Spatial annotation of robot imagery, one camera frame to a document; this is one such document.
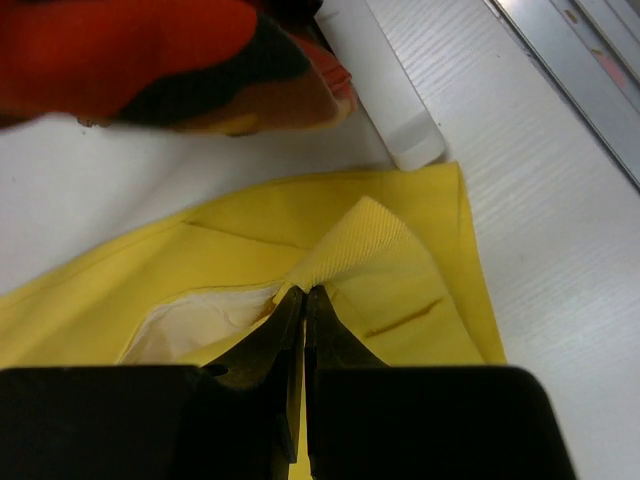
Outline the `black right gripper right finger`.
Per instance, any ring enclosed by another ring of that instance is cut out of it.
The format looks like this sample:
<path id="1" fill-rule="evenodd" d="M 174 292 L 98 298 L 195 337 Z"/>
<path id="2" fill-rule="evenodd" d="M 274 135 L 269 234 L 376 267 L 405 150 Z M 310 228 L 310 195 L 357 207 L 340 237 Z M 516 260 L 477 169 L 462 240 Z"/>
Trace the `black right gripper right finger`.
<path id="1" fill-rule="evenodd" d="M 307 449 L 316 479 L 572 479 L 547 394 L 506 366 L 392 367 L 306 307 Z"/>

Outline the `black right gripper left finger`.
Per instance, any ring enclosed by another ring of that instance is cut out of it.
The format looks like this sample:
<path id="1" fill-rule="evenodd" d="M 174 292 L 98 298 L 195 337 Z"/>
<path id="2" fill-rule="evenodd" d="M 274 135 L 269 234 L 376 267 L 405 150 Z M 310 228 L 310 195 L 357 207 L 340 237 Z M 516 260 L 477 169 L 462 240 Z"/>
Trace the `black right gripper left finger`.
<path id="1" fill-rule="evenodd" d="M 1 373 L 5 479 L 284 479 L 298 456 L 304 293 L 204 366 Z"/>

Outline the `yellow trousers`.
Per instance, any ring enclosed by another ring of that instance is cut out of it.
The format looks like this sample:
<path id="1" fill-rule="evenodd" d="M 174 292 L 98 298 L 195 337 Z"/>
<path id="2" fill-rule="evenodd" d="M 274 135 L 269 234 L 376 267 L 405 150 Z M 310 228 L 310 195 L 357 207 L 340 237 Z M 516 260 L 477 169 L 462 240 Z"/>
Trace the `yellow trousers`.
<path id="1" fill-rule="evenodd" d="M 204 366 L 285 294 L 304 293 L 298 456 L 307 449 L 310 291 L 392 367 L 490 366 L 505 355 L 456 164 L 281 179 L 113 239 L 1 299 L 11 368 Z"/>

